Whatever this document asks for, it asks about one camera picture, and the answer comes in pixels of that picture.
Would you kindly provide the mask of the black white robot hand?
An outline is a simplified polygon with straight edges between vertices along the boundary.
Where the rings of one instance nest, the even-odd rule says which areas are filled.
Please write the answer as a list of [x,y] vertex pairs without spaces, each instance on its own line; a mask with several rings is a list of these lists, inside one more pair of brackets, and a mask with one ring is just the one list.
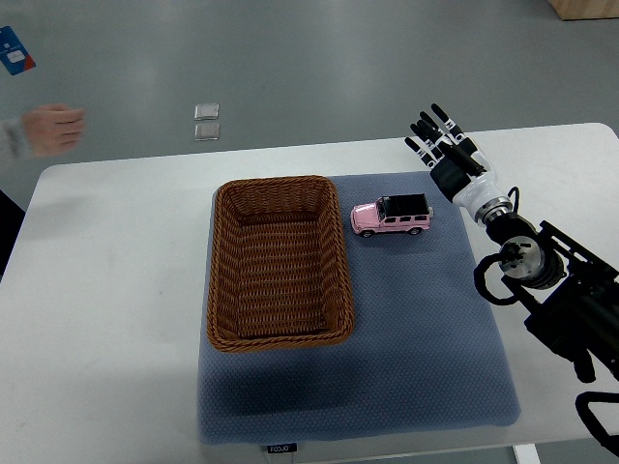
[[513,213],[516,206],[497,186],[497,176],[479,145],[438,104],[422,111],[410,125],[405,144],[429,169],[430,178],[444,197],[468,212],[481,226]]

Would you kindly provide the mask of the person's bare hand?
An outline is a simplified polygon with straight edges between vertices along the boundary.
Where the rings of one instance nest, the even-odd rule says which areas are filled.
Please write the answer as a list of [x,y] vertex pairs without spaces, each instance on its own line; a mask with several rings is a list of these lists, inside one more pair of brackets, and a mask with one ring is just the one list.
[[62,103],[34,108],[20,116],[21,124],[36,158],[69,152],[81,140],[85,129],[84,108]]

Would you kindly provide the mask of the grey knitted sleeve forearm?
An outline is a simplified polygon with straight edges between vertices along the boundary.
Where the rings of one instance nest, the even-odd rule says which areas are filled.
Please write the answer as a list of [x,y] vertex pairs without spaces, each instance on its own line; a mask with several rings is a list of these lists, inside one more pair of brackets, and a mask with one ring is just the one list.
[[34,157],[32,146],[20,118],[2,120],[0,127],[0,170],[5,172],[18,161]]

